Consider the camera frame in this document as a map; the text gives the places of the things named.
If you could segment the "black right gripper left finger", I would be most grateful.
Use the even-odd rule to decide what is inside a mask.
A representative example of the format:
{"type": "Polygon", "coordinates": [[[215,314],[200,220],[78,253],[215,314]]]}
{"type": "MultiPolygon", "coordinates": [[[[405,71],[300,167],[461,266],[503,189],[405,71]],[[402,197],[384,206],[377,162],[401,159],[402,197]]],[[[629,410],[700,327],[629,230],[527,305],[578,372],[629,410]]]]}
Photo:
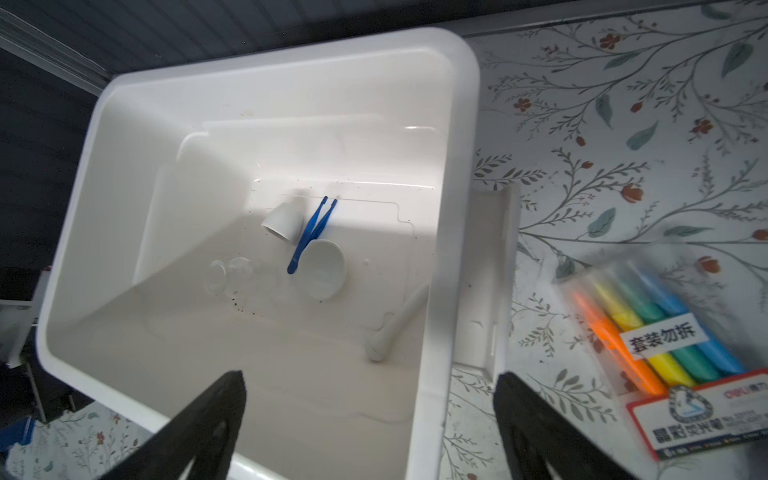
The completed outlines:
{"type": "Polygon", "coordinates": [[[225,373],[103,477],[225,479],[246,401],[243,373],[225,373]]]}

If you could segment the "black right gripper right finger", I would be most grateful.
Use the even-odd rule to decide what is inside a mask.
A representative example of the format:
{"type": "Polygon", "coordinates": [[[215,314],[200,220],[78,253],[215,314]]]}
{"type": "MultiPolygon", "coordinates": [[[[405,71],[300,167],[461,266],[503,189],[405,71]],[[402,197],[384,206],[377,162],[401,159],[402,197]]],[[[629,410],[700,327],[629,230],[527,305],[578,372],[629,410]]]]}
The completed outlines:
{"type": "Polygon", "coordinates": [[[498,376],[493,408],[514,479],[632,479],[512,372],[498,376]]]}

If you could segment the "small glass beaker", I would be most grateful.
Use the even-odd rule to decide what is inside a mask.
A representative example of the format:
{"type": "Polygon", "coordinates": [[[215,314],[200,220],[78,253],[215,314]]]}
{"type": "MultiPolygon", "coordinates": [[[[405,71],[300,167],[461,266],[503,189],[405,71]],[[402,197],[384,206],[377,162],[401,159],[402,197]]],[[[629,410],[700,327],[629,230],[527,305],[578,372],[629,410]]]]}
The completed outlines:
{"type": "Polygon", "coordinates": [[[221,260],[212,261],[203,272],[204,289],[211,295],[225,291],[228,284],[227,266],[221,260]]]}

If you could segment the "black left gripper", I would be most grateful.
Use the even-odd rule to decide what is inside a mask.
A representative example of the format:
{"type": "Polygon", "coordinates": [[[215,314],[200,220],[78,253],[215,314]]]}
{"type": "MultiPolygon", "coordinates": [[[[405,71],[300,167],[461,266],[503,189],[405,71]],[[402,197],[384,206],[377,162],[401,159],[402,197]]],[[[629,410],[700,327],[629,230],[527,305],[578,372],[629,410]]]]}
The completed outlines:
{"type": "Polygon", "coordinates": [[[27,445],[37,423],[75,413],[93,400],[48,373],[36,332],[51,269],[1,269],[1,451],[27,445]]]}

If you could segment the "small white porcelain dish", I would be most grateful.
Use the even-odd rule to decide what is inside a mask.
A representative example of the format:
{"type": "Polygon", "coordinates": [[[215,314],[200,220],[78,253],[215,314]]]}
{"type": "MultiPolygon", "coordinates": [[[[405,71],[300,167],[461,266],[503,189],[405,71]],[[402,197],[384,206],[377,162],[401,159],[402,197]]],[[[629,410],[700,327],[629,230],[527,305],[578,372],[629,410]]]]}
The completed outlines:
{"type": "Polygon", "coordinates": [[[303,231],[304,207],[297,201],[283,202],[261,222],[261,227],[280,240],[295,245],[303,231]]]}

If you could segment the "blue tweezers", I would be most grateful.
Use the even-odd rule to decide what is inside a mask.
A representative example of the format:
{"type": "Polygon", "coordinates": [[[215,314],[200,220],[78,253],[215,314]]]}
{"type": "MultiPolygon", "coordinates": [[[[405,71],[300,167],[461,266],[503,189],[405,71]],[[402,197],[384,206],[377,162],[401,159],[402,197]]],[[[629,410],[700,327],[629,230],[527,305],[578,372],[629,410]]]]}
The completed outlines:
{"type": "Polygon", "coordinates": [[[320,202],[319,206],[313,213],[313,215],[310,217],[309,221],[307,222],[307,225],[305,226],[305,229],[299,239],[298,245],[296,249],[294,250],[294,253],[291,257],[290,263],[287,267],[287,273],[289,275],[293,274],[299,265],[300,257],[305,250],[305,248],[308,246],[308,244],[319,238],[323,230],[325,229],[329,218],[335,209],[338,200],[334,199],[328,208],[328,210],[325,212],[323,216],[320,216],[320,214],[323,212],[323,208],[325,207],[326,203],[329,201],[329,197],[325,196],[322,201],[320,202]]]}

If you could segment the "white pestle rod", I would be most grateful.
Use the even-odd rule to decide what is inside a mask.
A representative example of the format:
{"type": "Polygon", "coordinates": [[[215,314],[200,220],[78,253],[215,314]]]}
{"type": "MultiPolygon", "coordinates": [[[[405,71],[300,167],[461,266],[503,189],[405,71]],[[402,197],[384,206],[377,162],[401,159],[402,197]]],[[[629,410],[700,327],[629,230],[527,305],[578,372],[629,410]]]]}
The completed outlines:
{"type": "Polygon", "coordinates": [[[384,325],[372,334],[365,345],[365,353],[370,361],[381,362],[387,358],[400,332],[427,303],[429,290],[429,284],[416,289],[384,325]]]}

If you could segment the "white plastic storage box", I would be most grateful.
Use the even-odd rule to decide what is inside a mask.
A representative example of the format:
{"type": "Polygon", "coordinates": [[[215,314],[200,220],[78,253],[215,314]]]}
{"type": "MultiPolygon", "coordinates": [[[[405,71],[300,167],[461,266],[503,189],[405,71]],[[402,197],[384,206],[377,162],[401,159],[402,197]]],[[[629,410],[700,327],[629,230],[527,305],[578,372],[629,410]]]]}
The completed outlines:
{"type": "Polygon", "coordinates": [[[134,72],[99,96],[39,320],[44,368],[150,431],[224,373],[247,403],[237,479],[435,479],[462,288],[480,69],[418,28],[134,72]],[[347,278],[316,301],[261,227],[337,199],[318,239],[347,278]],[[209,294],[262,259],[269,298],[209,294]],[[384,361],[365,345],[416,289],[384,361]]]}

